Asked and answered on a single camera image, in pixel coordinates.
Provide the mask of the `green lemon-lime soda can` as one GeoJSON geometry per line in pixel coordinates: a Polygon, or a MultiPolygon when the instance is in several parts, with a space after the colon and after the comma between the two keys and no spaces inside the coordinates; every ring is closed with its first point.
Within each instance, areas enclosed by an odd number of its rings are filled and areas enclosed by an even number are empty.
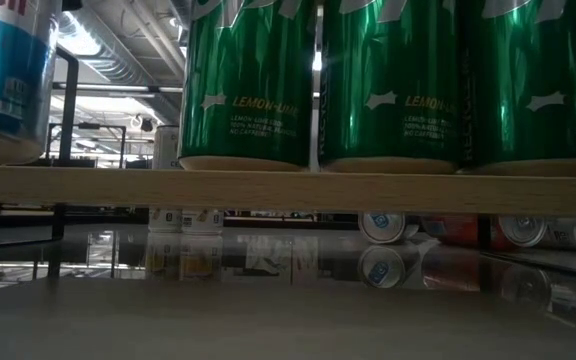
{"type": "Polygon", "coordinates": [[[315,0],[193,0],[178,159],[185,170],[309,165],[315,0]]]}
{"type": "Polygon", "coordinates": [[[324,0],[322,170],[456,171],[457,30],[457,0],[324,0]]]}
{"type": "Polygon", "coordinates": [[[464,162],[576,177],[576,0],[459,0],[464,162]]]}

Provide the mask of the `blue silver Red Bull can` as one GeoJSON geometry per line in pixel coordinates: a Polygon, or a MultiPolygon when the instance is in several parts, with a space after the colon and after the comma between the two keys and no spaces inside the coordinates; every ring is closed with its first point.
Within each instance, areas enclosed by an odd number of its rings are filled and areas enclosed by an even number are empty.
{"type": "Polygon", "coordinates": [[[391,244],[414,236],[420,230],[417,216],[398,213],[360,213],[360,231],[374,244],[391,244]]]}

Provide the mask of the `red soda can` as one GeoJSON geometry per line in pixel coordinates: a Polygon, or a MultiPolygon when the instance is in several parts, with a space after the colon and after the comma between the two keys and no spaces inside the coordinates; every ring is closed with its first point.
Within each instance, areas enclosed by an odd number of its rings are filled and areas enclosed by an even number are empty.
{"type": "Polygon", "coordinates": [[[421,224],[444,244],[491,250],[535,246],[548,229],[544,217],[521,215],[433,215],[422,217],[421,224]]]}

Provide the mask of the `light blue silver energy can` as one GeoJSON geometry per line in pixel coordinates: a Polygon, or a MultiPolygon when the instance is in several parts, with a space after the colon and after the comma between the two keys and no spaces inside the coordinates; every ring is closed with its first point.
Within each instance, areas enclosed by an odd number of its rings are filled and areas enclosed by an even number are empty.
{"type": "Polygon", "coordinates": [[[0,165],[44,153],[62,0],[0,0],[0,165]]]}

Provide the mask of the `white Celsius can black lid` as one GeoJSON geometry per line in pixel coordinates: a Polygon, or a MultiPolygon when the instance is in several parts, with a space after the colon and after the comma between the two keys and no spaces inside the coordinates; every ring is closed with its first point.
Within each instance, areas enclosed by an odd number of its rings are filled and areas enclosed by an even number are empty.
{"type": "Polygon", "coordinates": [[[182,231],[190,234],[220,234],[224,213],[214,209],[182,211],[182,231]]]}
{"type": "MultiPolygon", "coordinates": [[[[155,170],[179,170],[179,127],[161,125],[155,132],[152,168],[155,170]]],[[[182,228],[182,210],[154,206],[149,209],[148,228],[155,233],[176,233],[182,228]]]]}

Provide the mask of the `wooden shelf black metal frame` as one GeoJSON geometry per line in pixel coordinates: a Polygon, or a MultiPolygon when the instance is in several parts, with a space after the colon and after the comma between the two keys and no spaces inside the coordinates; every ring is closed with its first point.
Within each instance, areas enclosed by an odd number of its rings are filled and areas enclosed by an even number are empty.
{"type": "Polygon", "coordinates": [[[79,62],[63,48],[57,54],[69,65],[58,164],[0,166],[0,203],[576,216],[571,177],[73,167],[79,62]]]}

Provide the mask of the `black metal table frame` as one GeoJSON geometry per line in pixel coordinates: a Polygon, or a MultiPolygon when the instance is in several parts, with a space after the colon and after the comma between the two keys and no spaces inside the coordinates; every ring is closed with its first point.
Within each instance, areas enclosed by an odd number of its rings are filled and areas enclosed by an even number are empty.
{"type": "MultiPolygon", "coordinates": [[[[56,217],[54,215],[0,215],[0,228],[4,227],[30,227],[51,226],[56,217]]],[[[147,225],[147,218],[134,216],[110,215],[67,215],[65,225],[83,224],[132,224],[147,225]]],[[[269,229],[310,229],[310,230],[358,230],[357,221],[354,222],[312,222],[312,221],[282,221],[264,218],[226,218],[226,228],[269,228],[269,229]]]]}

